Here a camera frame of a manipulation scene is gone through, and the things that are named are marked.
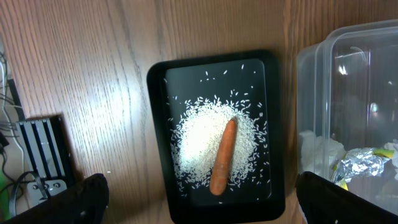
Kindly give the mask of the orange carrot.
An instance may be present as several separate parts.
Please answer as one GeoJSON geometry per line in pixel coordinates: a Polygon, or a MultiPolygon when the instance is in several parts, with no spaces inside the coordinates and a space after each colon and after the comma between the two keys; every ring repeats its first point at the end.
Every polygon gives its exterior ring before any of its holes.
{"type": "Polygon", "coordinates": [[[237,122],[235,119],[231,119],[224,129],[211,173],[210,192],[215,196],[221,195],[228,183],[236,133],[237,122]]]}

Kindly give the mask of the white paper napkin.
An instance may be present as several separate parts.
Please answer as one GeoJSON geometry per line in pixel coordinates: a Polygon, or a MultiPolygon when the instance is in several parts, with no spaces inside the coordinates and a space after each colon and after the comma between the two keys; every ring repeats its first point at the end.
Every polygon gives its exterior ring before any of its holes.
{"type": "Polygon", "coordinates": [[[342,143],[333,139],[324,140],[323,136],[316,136],[310,130],[299,133],[298,140],[299,172],[310,171],[329,179],[332,167],[346,154],[342,143]]]}

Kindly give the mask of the pile of white rice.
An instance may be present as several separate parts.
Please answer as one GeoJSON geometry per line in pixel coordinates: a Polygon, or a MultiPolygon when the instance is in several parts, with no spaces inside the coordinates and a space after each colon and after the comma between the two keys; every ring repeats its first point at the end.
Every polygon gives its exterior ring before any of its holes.
{"type": "Polygon", "coordinates": [[[271,196],[266,68],[258,59],[171,68],[161,80],[174,173],[195,205],[248,203],[271,196]],[[224,129],[237,122],[225,191],[210,192],[224,129]]]}

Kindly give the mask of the yellow silver snack wrapper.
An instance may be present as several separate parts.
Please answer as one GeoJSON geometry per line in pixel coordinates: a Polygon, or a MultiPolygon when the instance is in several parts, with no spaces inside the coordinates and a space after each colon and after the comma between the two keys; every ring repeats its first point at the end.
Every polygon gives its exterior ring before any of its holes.
{"type": "Polygon", "coordinates": [[[397,151],[383,148],[357,148],[348,151],[332,168],[331,181],[348,190],[352,178],[381,176],[384,164],[392,160],[397,151]]]}

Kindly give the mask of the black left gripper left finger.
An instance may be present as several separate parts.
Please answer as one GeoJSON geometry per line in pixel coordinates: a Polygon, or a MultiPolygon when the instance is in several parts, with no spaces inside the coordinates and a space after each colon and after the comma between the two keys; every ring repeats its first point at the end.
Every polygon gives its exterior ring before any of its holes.
{"type": "Polygon", "coordinates": [[[109,203],[109,187],[103,174],[94,174],[37,206],[5,221],[5,224],[100,224],[109,203]]]}

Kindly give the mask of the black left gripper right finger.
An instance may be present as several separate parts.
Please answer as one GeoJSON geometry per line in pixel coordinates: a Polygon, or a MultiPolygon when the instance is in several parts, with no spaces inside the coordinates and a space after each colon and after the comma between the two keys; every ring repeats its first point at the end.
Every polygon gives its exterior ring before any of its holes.
{"type": "Polygon", "coordinates": [[[305,171],[295,183],[303,217],[315,223],[397,223],[397,215],[305,171]]]}

